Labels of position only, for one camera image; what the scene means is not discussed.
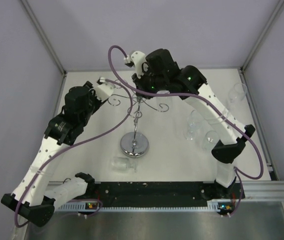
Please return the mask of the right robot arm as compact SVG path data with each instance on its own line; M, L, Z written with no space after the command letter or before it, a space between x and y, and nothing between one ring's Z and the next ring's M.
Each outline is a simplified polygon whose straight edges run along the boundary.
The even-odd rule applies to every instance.
M180 98L192 106L219 136L211 150L217 160L217 177L214 187L203 189L202 196L208 200L230 196L236 181L234 161L243 152L255 127L234 119L215 96L204 75L192 65L179 68L167 49L160 48L148 55L133 51L126 57L125 64L135 67L132 80L140 91L187 94Z

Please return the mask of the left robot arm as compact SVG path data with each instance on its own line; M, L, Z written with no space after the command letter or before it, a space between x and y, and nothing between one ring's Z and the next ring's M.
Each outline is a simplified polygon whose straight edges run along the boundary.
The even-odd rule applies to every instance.
M75 197L90 198L95 194L94 179L86 173L77 173L65 185L48 190L47 186L59 165L56 155L73 146L83 133L90 117L112 94L105 84L72 87L65 95L62 111L49 121L40 148L26 175L12 193L6 193L1 203L14 211L14 222L18 228L18 217L37 227L46 225L55 210Z

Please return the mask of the small clear wine glass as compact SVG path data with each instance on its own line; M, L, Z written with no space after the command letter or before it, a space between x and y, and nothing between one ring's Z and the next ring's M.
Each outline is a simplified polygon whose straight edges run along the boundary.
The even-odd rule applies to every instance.
M137 172L137 161L127 157L113 157L110 161L110 167L117 172L126 173L130 170Z

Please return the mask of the tall clear wine glass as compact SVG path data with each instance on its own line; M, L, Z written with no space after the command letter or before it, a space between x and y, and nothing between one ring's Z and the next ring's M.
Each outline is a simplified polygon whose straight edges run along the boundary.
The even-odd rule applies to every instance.
M234 107L236 104L241 102L248 92L247 86L243 83L236 83L228 93L228 107Z

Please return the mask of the clear ribbed glass tumbler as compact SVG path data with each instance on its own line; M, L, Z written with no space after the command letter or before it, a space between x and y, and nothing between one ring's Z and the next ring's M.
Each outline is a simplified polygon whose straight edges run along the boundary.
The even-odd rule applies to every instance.
M159 111L168 111L170 107L172 106L172 98L169 96L166 96L170 92L167 90L160 90L157 92L158 95L165 95L165 96L157 96L156 97L156 104L159 109Z

